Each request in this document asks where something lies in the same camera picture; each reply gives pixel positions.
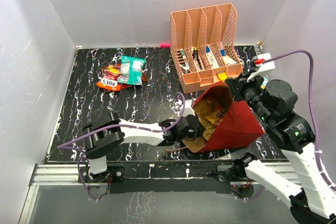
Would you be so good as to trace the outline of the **gold snack bag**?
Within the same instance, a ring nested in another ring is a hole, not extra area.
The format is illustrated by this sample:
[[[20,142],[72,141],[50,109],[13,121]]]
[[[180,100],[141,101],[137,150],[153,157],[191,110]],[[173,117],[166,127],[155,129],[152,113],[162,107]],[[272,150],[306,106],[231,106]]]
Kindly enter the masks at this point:
[[[194,111],[200,123],[205,127],[203,137],[208,141],[218,126],[212,125],[204,116],[211,114],[215,108],[223,107],[214,98],[204,98],[194,105]]]

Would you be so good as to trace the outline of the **red brown paper bag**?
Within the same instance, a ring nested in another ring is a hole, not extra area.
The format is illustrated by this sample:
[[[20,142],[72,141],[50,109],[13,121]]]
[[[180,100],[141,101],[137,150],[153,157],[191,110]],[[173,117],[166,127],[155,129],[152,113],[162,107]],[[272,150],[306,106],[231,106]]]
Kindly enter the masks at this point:
[[[226,114],[208,141],[203,136],[192,142],[188,142],[186,139],[182,140],[185,147],[191,152],[246,147],[265,133],[247,103],[233,101],[228,87],[222,82],[215,83],[205,90],[194,105],[204,98],[217,100],[224,107]]]

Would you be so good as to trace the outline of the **teal snack bag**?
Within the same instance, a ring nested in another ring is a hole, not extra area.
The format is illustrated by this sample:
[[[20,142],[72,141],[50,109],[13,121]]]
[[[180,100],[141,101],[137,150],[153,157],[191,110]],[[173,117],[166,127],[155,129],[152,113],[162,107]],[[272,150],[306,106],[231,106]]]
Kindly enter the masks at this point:
[[[145,59],[122,56],[120,75],[118,76],[117,82],[121,84],[141,86],[143,67],[145,64]]]

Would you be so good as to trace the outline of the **Fox's fruits candy bag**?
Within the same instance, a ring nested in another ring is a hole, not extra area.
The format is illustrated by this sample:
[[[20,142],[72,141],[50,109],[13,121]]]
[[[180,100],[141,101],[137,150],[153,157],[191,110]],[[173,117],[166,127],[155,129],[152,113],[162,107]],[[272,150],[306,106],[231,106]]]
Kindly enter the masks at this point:
[[[108,65],[102,67],[102,76],[96,85],[108,91],[120,91],[121,84],[118,84],[120,65]]]

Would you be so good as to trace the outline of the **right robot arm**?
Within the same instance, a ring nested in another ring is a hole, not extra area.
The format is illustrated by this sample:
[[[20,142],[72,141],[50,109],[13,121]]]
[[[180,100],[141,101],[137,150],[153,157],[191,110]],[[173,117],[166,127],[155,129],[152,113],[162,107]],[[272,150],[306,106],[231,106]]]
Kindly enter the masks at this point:
[[[245,101],[266,126],[266,133],[286,156],[300,183],[294,184],[273,172],[251,153],[234,160],[225,171],[228,178],[251,179],[283,201],[298,223],[335,223],[335,191],[316,164],[317,135],[307,120],[294,112],[298,96],[283,80],[249,79],[249,72],[225,83],[233,101]]]

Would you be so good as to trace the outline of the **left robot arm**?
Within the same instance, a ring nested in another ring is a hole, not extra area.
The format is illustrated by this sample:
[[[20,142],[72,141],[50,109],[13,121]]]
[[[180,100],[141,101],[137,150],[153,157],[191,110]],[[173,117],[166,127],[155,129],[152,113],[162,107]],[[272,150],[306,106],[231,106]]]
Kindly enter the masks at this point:
[[[167,119],[159,123],[143,124],[123,120],[116,112],[102,125],[88,124],[82,128],[89,169],[87,176],[93,181],[108,177],[107,155],[121,144],[148,144],[172,146],[183,140],[194,141],[205,131],[197,116],[189,114],[180,120]]]

